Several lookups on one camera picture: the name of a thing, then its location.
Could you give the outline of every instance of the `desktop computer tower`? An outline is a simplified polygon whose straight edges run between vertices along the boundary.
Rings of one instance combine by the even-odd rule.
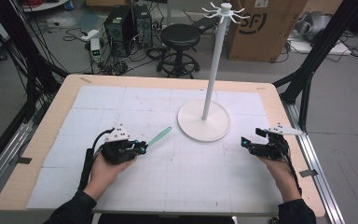
[[[103,23],[112,54],[118,57],[130,55],[130,41],[136,32],[131,6],[115,5]]]
[[[132,7],[139,48],[152,48],[152,17],[146,4]]]

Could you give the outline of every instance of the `box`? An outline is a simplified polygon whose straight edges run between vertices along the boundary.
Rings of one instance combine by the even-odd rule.
[[[241,20],[241,24],[230,24],[226,42],[228,58],[276,62],[307,0],[231,0],[230,3],[234,10],[245,8],[241,15],[250,18]]]
[[[115,5],[132,5],[132,0],[86,0],[89,7],[113,7]]]
[[[342,0],[308,0],[303,12],[321,11],[327,15],[334,15],[341,3]]]

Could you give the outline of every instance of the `black stool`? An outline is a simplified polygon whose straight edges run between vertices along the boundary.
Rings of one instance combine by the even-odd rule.
[[[157,70],[163,70],[167,73],[167,77],[171,76],[186,76],[193,78],[192,72],[200,70],[199,63],[190,55],[184,54],[184,50],[194,49],[200,42],[200,33],[196,27],[186,24],[174,24],[167,26],[161,32],[161,41],[168,49],[174,49],[176,52],[164,56],[159,64]]]

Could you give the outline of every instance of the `round white base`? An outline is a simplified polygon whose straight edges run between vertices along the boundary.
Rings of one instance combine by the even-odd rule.
[[[208,118],[202,119],[205,102],[189,101],[178,113],[179,126],[185,134],[202,142],[212,142],[226,136],[231,126],[228,112],[220,104],[211,102]]]

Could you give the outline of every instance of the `hand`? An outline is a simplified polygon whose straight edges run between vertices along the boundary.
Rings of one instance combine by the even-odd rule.
[[[118,174],[129,167],[133,162],[135,162],[135,160],[114,165],[107,162],[100,153],[92,165],[91,178],[84,192],[97,201],[116,180]]]
[[[284,161],[284,158],[281,158],[278,161],[261,157],[257,158],[267,165],[269,172],[275,179],[275,184],[282,195],[284,203],[301,198],[296,187],[296,181],[293,179],[290,168]]]

